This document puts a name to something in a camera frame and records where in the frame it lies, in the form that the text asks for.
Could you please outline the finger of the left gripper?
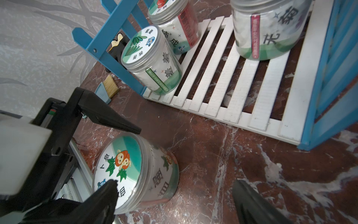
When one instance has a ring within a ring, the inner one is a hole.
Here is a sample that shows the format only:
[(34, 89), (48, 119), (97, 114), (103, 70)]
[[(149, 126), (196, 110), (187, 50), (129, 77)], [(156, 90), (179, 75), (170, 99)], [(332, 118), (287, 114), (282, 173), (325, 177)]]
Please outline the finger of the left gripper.
[(75, 88), (67, 102), (67, 108), (75, 117), (84, 113), (95, 124), (134, 134), (141, 133), (141, 128), (119, 115), (92, 91)]

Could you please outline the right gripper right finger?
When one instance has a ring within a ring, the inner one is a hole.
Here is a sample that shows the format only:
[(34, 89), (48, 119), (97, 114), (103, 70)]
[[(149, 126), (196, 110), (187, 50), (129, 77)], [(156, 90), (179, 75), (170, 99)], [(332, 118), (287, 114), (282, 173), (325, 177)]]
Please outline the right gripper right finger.
[(232, 196), (241, 224), (292, 223), (243, 180), (235, 180)]

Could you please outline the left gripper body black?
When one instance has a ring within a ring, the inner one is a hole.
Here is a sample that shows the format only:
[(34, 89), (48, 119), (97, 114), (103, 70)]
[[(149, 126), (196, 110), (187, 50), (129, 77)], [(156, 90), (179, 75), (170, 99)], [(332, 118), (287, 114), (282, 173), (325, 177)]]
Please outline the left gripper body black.
[(35, 127), (51, 131), (51, 135), (35, 158), (29, 176), (24, 178), (20, 192), (1, 196), (2, 216), (13, 211), (27, 211), (56, 197), (74, 164), (68, 147), (81, 119), (79, 100), (79, 96), (70, 97), (67, 103), (49, 98), (31, 122)]

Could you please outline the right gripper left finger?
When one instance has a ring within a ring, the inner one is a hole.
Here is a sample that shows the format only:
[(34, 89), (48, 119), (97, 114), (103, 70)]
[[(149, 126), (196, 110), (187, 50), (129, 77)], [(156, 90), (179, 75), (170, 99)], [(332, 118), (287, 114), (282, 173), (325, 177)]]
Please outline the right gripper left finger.
[(109, 180), (83, 203), (58, 199), (26, 213), (22, 224), (112, 224), (119, 193)]

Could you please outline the carrot lid seed container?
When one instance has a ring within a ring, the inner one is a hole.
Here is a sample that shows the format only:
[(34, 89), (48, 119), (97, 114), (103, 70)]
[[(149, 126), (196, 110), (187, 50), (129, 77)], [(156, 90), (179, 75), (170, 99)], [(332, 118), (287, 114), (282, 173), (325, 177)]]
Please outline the carrot lid seed container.
[(167, 149), (133, 133), (121, 133), (102, 151), (93, 189), (117, 181), (116, 215), (168, 202), (179, 184), (178, 161)]

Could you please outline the green label seed container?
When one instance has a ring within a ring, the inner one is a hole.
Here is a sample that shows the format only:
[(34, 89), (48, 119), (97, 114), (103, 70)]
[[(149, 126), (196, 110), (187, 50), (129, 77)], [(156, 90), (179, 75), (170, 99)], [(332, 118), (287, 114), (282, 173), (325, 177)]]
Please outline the green label seed container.
[(156, 25), (140, 30), (121, 55), (122, 65), (148, 89), (166, 95), (182, 79), (182, 68), (167, 39)]

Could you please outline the strawberry lid seed container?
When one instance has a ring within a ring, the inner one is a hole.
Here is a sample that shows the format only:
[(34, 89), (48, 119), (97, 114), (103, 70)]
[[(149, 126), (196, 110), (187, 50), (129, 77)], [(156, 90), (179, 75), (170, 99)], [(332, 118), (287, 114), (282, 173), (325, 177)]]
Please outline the strawberry lid seed container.
[(199, 22), (190, 0), (154, 0), (148, 16), (176, 55), (188, 52), (200, 41)]

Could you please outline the pink flower lid container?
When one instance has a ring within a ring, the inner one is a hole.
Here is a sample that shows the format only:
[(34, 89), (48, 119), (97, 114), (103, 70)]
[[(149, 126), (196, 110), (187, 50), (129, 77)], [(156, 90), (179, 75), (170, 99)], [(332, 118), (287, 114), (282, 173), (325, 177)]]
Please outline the pink flower lid container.
[(290, 51), (304, 29), (311, 1), (232, 0), (236, 49), (245, 59), (264, 61)]

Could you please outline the blue white two-tier shelf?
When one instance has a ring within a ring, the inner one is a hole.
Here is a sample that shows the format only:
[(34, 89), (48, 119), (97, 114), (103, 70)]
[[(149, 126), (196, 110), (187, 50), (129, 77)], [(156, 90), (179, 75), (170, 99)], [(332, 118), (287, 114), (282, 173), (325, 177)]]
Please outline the blue white two-tier shelf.
[(312, 150), (358, 121), (358, 3), (314, 1), (291, 89), (281, 120), (271, 118), (289, 53), (268, 62), (251, 113), (244, 112), (259, 62), (246, 60), (236, 72), (240, 56), (230, 50), (218, 82), (207, 103), (204, 98), (229, 38), (231, 17), (200, 23), (208, 35), (182, 62), (187, 74), (181, 88), (159, 96), (143, 86), (107, 52), (114, 35), (123, 30), (134, 36), (132, 15), (140, 27), (148, 25), (135, 1), (102, 1), (109, 18), (95, 37), (82, 28), (72, 32), (74, 41), (143, 98), (191, 112), (225, 124), (278, 139), (302, 150)]

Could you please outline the blue hand brush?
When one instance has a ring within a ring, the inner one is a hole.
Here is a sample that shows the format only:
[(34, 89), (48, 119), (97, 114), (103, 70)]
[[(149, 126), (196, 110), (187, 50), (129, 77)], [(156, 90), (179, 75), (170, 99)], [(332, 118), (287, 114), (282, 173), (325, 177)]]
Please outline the blue hand brush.
[(115, 83), (113, 77), (108, 75), (107, 78), (101, 82), (95, 90), (95, 94), (106, 104), (109, 104), (112, 97), (119, 91), (119, 87)]

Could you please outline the black work glove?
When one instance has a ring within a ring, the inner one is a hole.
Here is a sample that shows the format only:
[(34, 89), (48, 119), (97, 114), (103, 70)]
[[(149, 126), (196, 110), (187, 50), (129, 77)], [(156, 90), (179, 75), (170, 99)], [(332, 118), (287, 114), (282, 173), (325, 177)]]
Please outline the black work glove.
[(121, 32), (119, 32), (115, 39), (111, 41), (111, 48), (109, 50), (109, 54), (120, 64), (122, 64), (122, 53), (129, 41), (130, 39), (126, 35), (123, 35)]

